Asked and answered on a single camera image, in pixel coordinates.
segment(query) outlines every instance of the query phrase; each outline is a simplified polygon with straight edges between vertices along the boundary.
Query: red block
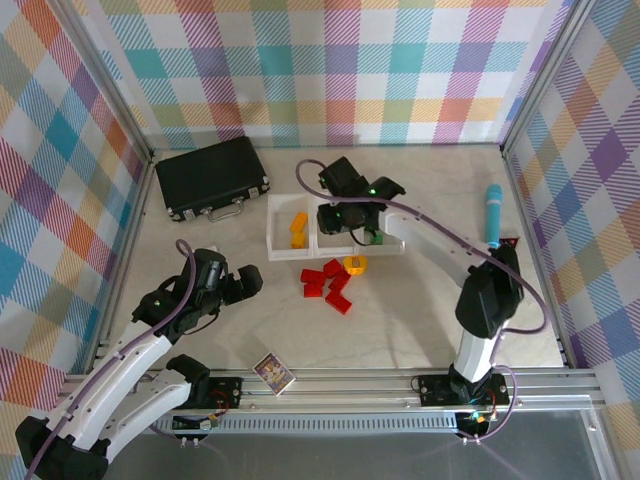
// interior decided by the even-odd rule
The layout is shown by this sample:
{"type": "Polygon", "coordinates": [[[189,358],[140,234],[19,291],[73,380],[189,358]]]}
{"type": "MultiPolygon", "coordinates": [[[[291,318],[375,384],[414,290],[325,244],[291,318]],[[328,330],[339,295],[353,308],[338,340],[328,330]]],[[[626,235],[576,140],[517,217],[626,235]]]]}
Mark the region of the red block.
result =
{"type": "Polygon", "coordinates": [[[336,290],[338,292],[341,292],[344,289],[344,287],[347,286],[347,283],[349,283],[349,280],[351,280],[351,275],[349,275],[347,272],[343,270],[340,273],[338,273],[335,277],[333,277],[333,280],[331,280],[331,283],[329,284],[329,288],[331,290],[336,290]]]}
{"type": "Polygon", "coordinates": [[[328,278],[333,278],[344,269],[342,268],[342,264],[334,258],[327,263],[322,270],[328,278]]]}
{"type": "Polygon", "coordinates": [[[322,297],[322,289],[324,285],[320,283],[305,283],[304,284],[304,298],[316,298],[322,297]]]}
{"type": "Polygon", "coordinates": [[[331,290],[329,295],[326,296],[325,301],[343,315],[346,315],[347,312],[351,310],[352,303],[336,290],[331,290]]]}
{"type": "Polygon", "coordinates": [[[302,274],[300,275],[300,281],[302,283],[318,283],[320,285],[324,285],[324,282],[327,281],[327,276],[324,272],[305,268],[302,270],[302,274]]]}

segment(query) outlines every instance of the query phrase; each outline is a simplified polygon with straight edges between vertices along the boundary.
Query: blue marker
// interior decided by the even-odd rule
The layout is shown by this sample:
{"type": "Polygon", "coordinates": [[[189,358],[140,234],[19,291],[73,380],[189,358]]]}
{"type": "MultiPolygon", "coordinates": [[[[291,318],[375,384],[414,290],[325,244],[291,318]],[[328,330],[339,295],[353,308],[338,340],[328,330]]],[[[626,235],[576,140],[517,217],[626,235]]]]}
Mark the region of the blue marker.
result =
{"type": "Polygon", "coordinates": [[[500,246],[500,208],[502,187],[497,184],[487,188],[487,243],[491,248],[500,246]]]}

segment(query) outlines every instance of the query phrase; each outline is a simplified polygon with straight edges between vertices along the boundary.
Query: black briefcase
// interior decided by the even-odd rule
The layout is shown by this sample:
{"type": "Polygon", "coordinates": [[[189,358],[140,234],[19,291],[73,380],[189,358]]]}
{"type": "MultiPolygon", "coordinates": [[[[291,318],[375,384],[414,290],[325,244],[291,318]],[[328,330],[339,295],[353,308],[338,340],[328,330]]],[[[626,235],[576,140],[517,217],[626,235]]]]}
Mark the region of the black briefcase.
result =
{"type": "Polygon", "coordinates": [[[208,215],[217,221],[242,212],[243,202],[269,191],[269,178],[248,137],[234,138],[159,162],[167,213],[175,222],[208,215]],[[218,216],[215,210],[237,205],[218,216]]]}

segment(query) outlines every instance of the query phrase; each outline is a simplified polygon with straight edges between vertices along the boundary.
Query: white tray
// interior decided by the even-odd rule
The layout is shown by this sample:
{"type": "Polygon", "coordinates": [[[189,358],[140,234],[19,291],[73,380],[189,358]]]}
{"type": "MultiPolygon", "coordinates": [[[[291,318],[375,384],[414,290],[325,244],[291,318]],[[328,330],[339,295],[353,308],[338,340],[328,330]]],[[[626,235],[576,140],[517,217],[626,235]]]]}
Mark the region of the white tray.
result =
{"type": "MultiPolygon", "coordinates": [[[[267,207],[267,250],[269,260],[307,260],[310,258],[348,257],[351,255],[380,256],[402,255],[404,242],[384,235],[383,245],[362,247],[356,245],[348,233],[325,235],[318,230],[316,214],[318,205],[324,200],[308,194],[268,195],[267,207]],[[307,248],[291,248],[289,226],[298,212],[309,216],[305,233],[307,248]]],[[[354,232],[356,238],[364,241],[363,230],[354,232]]]]}

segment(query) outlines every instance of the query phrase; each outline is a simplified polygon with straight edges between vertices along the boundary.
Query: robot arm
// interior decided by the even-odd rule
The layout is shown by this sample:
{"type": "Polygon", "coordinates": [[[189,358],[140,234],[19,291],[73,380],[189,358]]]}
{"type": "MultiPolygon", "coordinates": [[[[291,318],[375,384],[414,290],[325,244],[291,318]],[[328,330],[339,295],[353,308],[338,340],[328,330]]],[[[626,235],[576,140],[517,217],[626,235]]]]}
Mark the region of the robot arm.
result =
{"type": "MultiPolygon", "coordinates": [[[[391,200],[405,194],[404,188],[381,177],[369,183],[345,157],[319,174],[320,185],[334,197],[374,197],[391,200]]],[[[416,248],[438,265],[461,288],[456,318],[463,327],[456,359],[449,370],[451,388],[460,403],[468,403],[491,376],[492,356],[500,330],[523,298],[522,286],[495,265],[478,260],[471,252],[452,246],[444,233],[427,228],[419,218],[389,210],[374,202],[341,202],[320,205],[318,225],[324,234],[338,234],[358,228],[382,230],[416,248]]],[[[474,245],[479,250],[486,247],[474,245]]],[[[491,255],[519,273],[513,248],[502,246],[491,255]]]]}
{"type": "Polygon", "coordinates": [[[187,401],[191,405],[206,403],[209,369],[186,355],[170,360],[151,382],[141,383],[130,393],[145,372],[202,316],[217,315],[222,305],[250,298],[262,288],[262,278],[253,265],[240,268],[240,279],[236,280],[228,273],[223,255],[198,249],[194,256],[195,286],[173,320],[135,348],[124,348],[162,322],[181,302],[189,284],[188,262],[181,275],[167,279],[143,297],[122,337],[68,398],[45,419],[27,417],[18,426],[16,438],[27,467],[57,430],[36,469],[40,478],[102,478],[118,452],[160,416],[187,401]],[[106,370],[95,378],[101,367],[106,370]],[[69,413],[73,399],[84,388],[89,388],[88,392],[69,413]],[[66,422],[59,428],[63,418],[66,422]]]}

